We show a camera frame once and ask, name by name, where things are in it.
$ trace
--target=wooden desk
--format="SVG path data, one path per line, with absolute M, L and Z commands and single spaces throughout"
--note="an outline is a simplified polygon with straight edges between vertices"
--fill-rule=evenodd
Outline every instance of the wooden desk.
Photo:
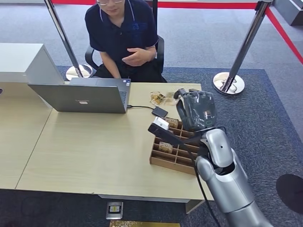
M 0 188 L 14 189 L 51 108 L 26 83 L 0 88 Z
M 152 106 L 152 91 L 166 94 L 182 87 L 201 89 L 199 84 L 132 83 L 128 103 Z M 169 117 L 179 118 L 175 106 L 163 108 Z M 150 164 L 154 136 L 147 128 L 154 119 L 147 108 L 129 109 L 127 114 L 52 110 L 17 189 L 203 200 L 195 176 Z M 206 184 L 203 186 L 212 200 Z

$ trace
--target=dark navy polo shirt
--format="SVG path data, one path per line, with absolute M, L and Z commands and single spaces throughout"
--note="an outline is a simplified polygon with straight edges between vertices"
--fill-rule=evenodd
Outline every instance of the dark navy polo shirt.
M 91 46 L 107 52 L 114 61 L 132 54 L 128 48 L 145 49 L 158 42 L 153 11 L 143 0 L 125 0 L 125 19 L 121 28 L 113 24 L 97 4 L 86 12 L 85 23 Z

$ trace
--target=stanchion post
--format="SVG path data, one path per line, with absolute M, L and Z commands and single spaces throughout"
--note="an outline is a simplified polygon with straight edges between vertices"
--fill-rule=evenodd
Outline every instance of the stanchion post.
M 51 0 L 44 0 L 45 4 L 48 8 L 49 14 L 51 15 L 51 19 L 53 19 L 54 25 L 56 26 L 57 30 L 58 31 L 60 37 L 61 38 L 62 42 L 63 43 L 64 47 L 66 48 L 67 54 L 70 56 L 70 60 L 73 67 L 70 68 L 66 76 L 68 80 L 71 80 L 74 77 L 89 77 L 92 74 L 92 68 L 88 65 L 85 65 L 88 69 L 85 69 L 83 66 L 79 65 L 77 59 L 75 56 L 75 53 L 73 51 L 72 47 L 70 46 L 70 41 L 68 40 L 67 36 L 66 35 L 63 27 L 62 26 L 60 20 L 59 19 L 58 14 L 57 13 L 56 9 L 54 8 L 54 4 Z
M 244 81 L 237 75 L 239 69 L 241 67 L 244 58 L 249 50 L 251 44 L 257 34 L 258 30 L 265 17 L 265 12 L 273 0 L 262 0 L 258 2 L 255 8 L 255 15 L 252 20 L 249 32 L 244 39 L 236 60 L 233 62 L 229 73 L 222 72 L 215 75 L 213 79 L 215 89 L 219 93 L 232 96 L 241 93 L 244 87 Z

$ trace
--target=white cabinet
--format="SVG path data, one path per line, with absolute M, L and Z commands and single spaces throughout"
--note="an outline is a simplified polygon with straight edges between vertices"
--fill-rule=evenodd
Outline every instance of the white cabinet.
M 0 43 L 0 82 L 63 84 L 43 44 Z

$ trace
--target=black office chair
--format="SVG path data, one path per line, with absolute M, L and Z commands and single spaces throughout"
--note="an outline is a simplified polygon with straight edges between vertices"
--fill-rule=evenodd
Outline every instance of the black office chair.
M 158 23 L 158 0 L 146 0 L 151 8 L 153 8 L 153 17 L 155 18 L 156 27 L 157 27 Z M 159 36 L 159 42 L 156 45 L 156 49 L 157 50 L 156 61 L 158 63 L 158 67 L 161 73 L 163 72 L 163 65 L 164 65 L 164 39 Z M 92 59 L 92 54 L 94 53 L 94 49 L 91 46 L 88 46 L 87 51 L 85 52 L 85 61 L 93 67 L 94 69 L 97 70 L 99 68 L 96 63 L 94 62 Z

